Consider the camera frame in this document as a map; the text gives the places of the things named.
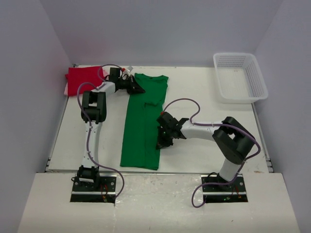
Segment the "green t shirt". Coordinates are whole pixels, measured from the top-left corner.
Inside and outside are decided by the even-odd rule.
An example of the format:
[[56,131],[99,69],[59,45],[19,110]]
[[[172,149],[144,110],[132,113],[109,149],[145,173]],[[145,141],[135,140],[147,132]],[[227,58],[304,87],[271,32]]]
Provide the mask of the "green t shirt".
[[135,74],[135,80],[145,90],[129,98],[122,149],[121,167],[138,167],[158,170],[160,151],[156,149],[156,119],[160,116],[165,102],[168,77]]

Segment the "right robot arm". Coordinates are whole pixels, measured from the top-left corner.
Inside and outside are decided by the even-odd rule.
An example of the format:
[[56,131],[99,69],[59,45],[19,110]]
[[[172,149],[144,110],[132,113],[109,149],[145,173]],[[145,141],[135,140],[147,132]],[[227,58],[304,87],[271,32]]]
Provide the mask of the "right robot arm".
[[163,112],[156,120],[158,126],[157,149],[173,145],[175,139],[203,139],[213,141],[225,157],[218,173],[217,186],[227,191],[246,162],[256,140],[235,118],[226,117],[219,123],[197,123],[190,118],[177,120]]

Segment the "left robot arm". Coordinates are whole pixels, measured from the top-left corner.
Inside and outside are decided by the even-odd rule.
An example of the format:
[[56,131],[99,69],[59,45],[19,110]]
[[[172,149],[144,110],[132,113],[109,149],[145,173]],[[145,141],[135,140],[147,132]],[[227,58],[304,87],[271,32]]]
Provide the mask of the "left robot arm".
[[95,86],[91,82],[82,83],[77,90],[77,101],[81,109],[81,118],[86,126],[86,146],[81,166],[75,177],[76,183],[84,183],[91,191],[101,185],[98,149],[100,132],[107,116],[106,98],[118,90],[126,90],[128,94],[143,94],[145,90],[131,73],[132,67],[114,66],[109,74],[101,79],[102,83]]

